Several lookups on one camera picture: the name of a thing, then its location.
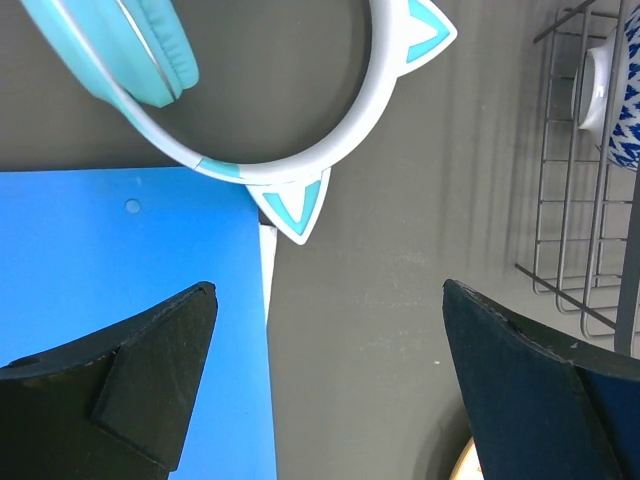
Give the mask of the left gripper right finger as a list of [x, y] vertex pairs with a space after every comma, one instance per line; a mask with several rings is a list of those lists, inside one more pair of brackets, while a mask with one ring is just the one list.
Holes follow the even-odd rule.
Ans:
[[449, 349], [487, 479], [636, 479], [639, 362], [452, 279]]

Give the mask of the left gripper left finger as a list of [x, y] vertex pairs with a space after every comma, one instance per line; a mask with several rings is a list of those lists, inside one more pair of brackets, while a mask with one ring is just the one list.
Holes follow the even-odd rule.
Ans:
[[4, 479], [166, 479], [176, 471], [218, 302], [197, 283], [1, 369]]

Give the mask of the beige bird plate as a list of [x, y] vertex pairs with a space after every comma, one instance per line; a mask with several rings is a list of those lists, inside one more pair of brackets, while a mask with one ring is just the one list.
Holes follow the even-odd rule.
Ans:
[[483, 472], [474, 439], [471, 438], [461, 452], [449, 476], [450, 480], [483, 480]]

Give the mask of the black wire dish rack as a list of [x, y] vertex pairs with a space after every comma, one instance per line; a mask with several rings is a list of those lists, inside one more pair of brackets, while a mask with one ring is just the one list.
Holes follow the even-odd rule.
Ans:
[[[624, 23], [635, 1], [565, 1], [535, 38], [544, 53], [533, 254], [520, 271], [588, 341], [639, 353], [639, 166], [607, 158]], [[578, 128], [573, 82], [616, 32], [601, 146]]]

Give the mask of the blue white patterned bowl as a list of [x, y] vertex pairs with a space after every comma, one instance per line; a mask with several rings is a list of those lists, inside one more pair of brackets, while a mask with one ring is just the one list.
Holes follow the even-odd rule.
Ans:
[[[586, 51], [582, 81], [573, 82], [573, 103], [579, 103], [578, 128], [591, 134], [601, 146], [609, 93], [610, 71], [616, 32]], [[620, 167], [636, 171], [639, 166], [639, 8], [624, 23], [619, 73], [615, 87], [613, 120], [608, 134], [607, 158]]]

